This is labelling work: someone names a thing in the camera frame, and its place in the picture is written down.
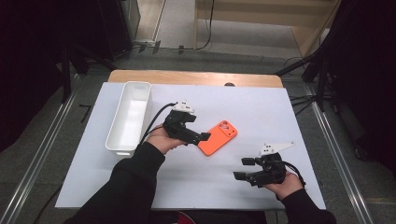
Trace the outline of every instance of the white plastic part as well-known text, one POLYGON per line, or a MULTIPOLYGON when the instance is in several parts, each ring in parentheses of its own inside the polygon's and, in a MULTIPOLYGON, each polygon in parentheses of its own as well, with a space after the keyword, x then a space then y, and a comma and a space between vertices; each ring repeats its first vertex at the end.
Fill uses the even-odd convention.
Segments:
POLYGON ((264 144, 262 147, 262 150, 260 151, 260 156, 266 156, 266 155, 271 155, 275 154, 277 152, 280 152, 283 149, 286 149, 288 147, 293 147, 296 144, 294 142, 288 142, 288 143, 272 143, 272 144, 264 144))
POLYGON ((118 159, 130 158, 149 126, 151 85, 126 82, 106 140, 106 148, 118 159))
POLYGON ((177 104, 173 106, 173 110, 188 112, 188 113, 194 112, 194 109, 191 106, 189 106, 186 101, 177 102, 177 104))

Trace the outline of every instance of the phone case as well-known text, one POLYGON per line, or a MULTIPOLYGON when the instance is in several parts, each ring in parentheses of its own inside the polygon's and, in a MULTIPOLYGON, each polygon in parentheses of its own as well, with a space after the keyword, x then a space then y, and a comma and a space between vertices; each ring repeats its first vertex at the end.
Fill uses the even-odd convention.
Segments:
POLYGON ((207 141, 201 141, 198 144, 198 148, 200 148, 206 156, 211 156, 219 150, 219 148, 236 137, 238 133, 235 127, 227 120, 218 123, 208 132, 211 133, 209 139, 207 141))

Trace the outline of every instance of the person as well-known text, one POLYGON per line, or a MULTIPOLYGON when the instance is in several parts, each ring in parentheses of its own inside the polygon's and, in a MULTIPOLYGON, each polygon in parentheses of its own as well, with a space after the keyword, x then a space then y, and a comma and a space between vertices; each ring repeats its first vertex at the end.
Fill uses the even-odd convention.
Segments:
MULTIPOLYGON (((123 159, 115 165, 108 182, 65 224, 266 223, 265 216, 241 211, 150 211, 157 186, 156 175, 165 161, 164 155, 183 144, 178 139, 170 138, 164 128, 157 126, 132 158, 123 159)), ((264 187, 276 194, 285 205, 290 224, 336 223, 332 213, 316 207, 295 174, 287 172, 282 184, 264 187)))

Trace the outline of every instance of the white plastic tray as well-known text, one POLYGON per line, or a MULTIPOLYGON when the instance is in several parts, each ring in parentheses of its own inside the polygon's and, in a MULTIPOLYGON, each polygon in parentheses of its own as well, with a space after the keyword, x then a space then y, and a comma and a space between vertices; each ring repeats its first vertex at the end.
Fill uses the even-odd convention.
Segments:
POLYGON ((113 119, 106 148, 118 159, 129 158, 149 126, 151 85, 147 82, 126 82, 113 119))

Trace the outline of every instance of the hand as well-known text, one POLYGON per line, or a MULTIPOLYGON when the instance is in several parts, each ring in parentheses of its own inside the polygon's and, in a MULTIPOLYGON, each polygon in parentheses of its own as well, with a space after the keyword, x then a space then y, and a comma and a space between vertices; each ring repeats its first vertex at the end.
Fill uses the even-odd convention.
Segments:
POLYGON ((163 155, 175 147, 186 144, 176 138, 170 138, 162 124, 154 128, 146 141, 158 148, 163 155))
POLYGON ((282 184, 269 184, 264 185, 264 187, 276 194, 279 200, 283 200, 293 192, 302 189, 303 185, 297 175, 287 171, 282 184))

